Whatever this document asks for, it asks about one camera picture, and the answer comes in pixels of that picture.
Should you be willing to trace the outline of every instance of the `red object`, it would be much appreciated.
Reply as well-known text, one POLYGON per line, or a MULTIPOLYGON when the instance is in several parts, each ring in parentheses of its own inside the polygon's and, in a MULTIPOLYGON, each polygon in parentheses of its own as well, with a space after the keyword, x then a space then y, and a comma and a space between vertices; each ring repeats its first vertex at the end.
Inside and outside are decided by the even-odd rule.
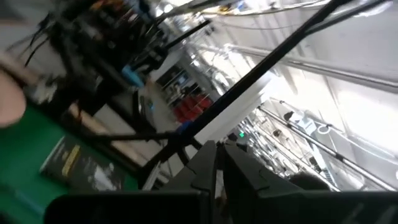
POLYGON ((189 95, 184 97, 184 99, 182 99, 182 101, 174 108, 174 115, 180 123, 193 121, 202 114, 203 110, 207 109, 212 104, 212 100, 204 95, 189 95))

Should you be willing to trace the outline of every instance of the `metal rail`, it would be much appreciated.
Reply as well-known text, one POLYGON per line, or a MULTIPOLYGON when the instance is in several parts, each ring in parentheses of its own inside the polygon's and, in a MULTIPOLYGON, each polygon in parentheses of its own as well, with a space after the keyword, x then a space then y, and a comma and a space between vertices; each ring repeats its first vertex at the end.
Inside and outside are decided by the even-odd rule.
POLYGON ((299 130, 295 126, 292 126, 288 122, 284 121, 282 118, 276 116, 275 114, 271 113, 270 111, 268 111, 268 110, 266 110, 266 109, 264 109, 262 107, 259 107, 259 110, 261 110, 263 113, 265 113, 266 115, 268 115, 271 118, 273 118, 275 121, 277 121, 281 125, 289 128, 295 134, 298 134, 299 136, 301 136, 301 137, 305 138, 306 140, 310 141, 312 144, 316 145, 318 148, 320 148, 322 151, 326 152, 330 156, 332 156, 335 159, 341 161, 343 164, 347 165, 348 167, 352 168, 353 170, 355 170, 356 172, 360 173, 364 177, 366 177, 369 180, 373 181, 378 186, 380 186, 380 187, 382 187, 382 188, 384 188, 386 190, 396 191, 395 187, 393 187, 393 186, 389 185, 388 183, 384 182, 383 180, 381 180, 380 178, 376 177, 375 175, 373 175, 372 173, 370 173, 366 169, 364 169, 364 168, 360 167, 359 165, 355 164, 355 162, 347 159, 345 156, 335 152, 334 150, 330 149, 329 147, 325 146, 324 144, 318 142, 317 140, 315 140, 311 136, 303 133, 301 130, 299 130))

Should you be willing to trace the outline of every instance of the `ceiling light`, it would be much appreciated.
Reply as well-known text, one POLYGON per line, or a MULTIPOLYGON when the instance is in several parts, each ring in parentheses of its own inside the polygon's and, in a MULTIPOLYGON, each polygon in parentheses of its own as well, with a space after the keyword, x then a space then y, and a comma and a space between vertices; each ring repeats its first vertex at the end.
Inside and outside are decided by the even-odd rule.
MULTIPOLYGON (((367 2, 369 2, 369 0, 361 0, 361 1, 359 2, 359 5, 366 4, 367 2)), ((380 13, 384 12, 385 10, 387 10, 388 8, 390 8, 391 6, 392 6, 392 1, 387 1, 387 2, 384 2, 384 3, 382 3, 382 4, 378 5, 378 6, 376 6, 376 7, 372 8, 372 9, 370 9, 370 10, 367 10, 367 11, 364 11, 364 12, 360 12, 360 13, 359 13, 358 15, 356 15, 355 17, 361 17, 361 16, 364 16, 364 17, 374 16, 374 15, 377 15, 377 14, 380 14, 380 13)))
POLYGON ((170 12, 172 9, 173 9, 173 6, 170 5, 170 4, 167 4, 167 5, 164 7, 164 12, 168 13, 168 12, 170 12))
POLYGON ((163 14, 163 11, 162 10, 160 10, 160 9, 156 9, 156 17, 158 17, 158 16, 160 16, 160 15, 162 15, 163 14))

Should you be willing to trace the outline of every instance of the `green table surface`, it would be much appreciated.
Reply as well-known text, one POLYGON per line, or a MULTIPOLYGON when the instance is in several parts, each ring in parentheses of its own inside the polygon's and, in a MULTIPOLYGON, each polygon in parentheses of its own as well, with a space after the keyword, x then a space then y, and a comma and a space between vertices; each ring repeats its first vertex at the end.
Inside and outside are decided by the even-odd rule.
MULTIPOLYGON (((30 107, 17 124, 0 129, 0 184, 11 186, 25 198, 21 201, 0 189, 0 212, 17 223, 42 223, 42 215, 36 211, 44 211, 53 199, 68 193, 64 185, 39 174, 45 158, 66 134, 58 124, 30 107)), ((136 180, 128 176, 124 188, 136 190, 136 180)))

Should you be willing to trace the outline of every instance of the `book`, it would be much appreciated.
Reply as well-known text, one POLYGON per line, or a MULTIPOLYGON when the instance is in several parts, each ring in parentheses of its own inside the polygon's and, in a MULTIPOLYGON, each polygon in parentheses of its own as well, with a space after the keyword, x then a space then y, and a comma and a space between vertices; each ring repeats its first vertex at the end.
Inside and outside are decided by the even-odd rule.
POLYGON ((64 136, 46 158, 40 173, 73 190, 123 190, 126 173, 75 139, 64 136))

